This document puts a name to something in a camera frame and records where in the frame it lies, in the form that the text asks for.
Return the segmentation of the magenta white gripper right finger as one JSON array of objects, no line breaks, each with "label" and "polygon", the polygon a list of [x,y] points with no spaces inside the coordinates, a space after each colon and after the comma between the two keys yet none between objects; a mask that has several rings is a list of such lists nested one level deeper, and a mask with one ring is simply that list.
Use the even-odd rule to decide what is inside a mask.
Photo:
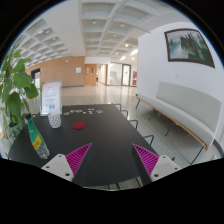
[{"label": "magenta white gripper right finger", "polygon": [[147,175],[152,181],[157,181],[180,170],[180,167],[167,155],[158,156],[137,144],[134,144],[133,148],[137,152]]}]

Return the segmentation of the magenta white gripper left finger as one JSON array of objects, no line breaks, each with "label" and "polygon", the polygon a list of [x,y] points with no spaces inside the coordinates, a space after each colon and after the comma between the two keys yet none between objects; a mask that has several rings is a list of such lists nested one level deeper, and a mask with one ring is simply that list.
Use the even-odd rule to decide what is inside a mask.
[{"label": "magenta white gripper left finger", "polygon": [[67,181],[72,181],[90,147],[91,143],[88,143],[67,155],[57,154],[42,169]]}]

